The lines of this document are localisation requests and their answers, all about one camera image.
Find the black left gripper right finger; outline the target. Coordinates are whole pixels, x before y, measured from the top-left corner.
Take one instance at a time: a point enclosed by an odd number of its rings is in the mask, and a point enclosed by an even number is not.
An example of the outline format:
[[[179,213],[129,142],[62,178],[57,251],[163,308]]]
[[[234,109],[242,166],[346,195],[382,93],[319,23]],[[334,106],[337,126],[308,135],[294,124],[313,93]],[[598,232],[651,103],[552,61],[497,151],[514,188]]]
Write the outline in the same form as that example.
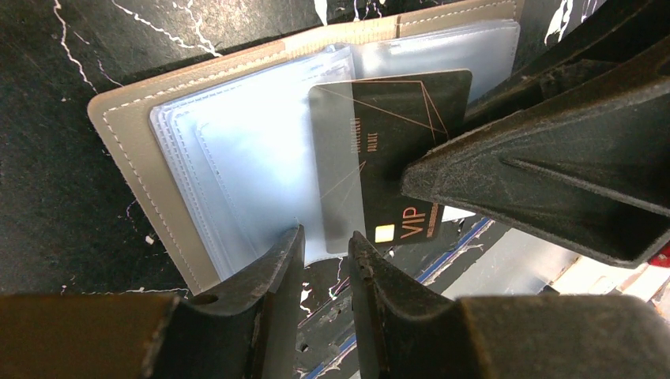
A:
[[[363,378],[666,378],[669,329],[626,295],[449,300],[388,262],[359,232],[348,244]]]

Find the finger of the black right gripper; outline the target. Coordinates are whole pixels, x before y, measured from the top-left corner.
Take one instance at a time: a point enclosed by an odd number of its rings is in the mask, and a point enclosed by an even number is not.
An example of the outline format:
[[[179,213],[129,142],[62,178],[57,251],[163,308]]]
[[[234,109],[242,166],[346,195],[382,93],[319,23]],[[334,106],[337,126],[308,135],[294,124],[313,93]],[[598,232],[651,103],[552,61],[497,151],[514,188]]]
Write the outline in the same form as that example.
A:
[[[667,1],[606,1],[565,39],[479,98],[461,130],[522,111],[632,59],[669,34]]]
[[[669,244],[669,41],[430,151],[404,195],[624,268]]]

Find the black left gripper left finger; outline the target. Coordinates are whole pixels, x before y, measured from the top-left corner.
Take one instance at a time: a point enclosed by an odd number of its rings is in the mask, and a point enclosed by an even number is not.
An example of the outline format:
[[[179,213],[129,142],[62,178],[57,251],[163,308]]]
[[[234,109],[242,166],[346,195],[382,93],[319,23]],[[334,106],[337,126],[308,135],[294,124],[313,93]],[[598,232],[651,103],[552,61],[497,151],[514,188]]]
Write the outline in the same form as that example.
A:
[[[4,295],[4,378],[290,378],[305,234],[190,299]]]

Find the black VIP credit card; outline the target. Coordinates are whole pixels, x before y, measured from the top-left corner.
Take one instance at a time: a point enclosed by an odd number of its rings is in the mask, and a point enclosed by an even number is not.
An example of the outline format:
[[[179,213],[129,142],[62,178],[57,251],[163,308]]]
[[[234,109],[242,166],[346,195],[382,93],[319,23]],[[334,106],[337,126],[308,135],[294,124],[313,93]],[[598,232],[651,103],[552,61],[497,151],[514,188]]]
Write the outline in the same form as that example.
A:
[[[386,248],[435,238],[443,207],[401,192],[403,170],[461,124],[472,74],[452,69],[315,85],[308,93],[326,251],[354,232]]]

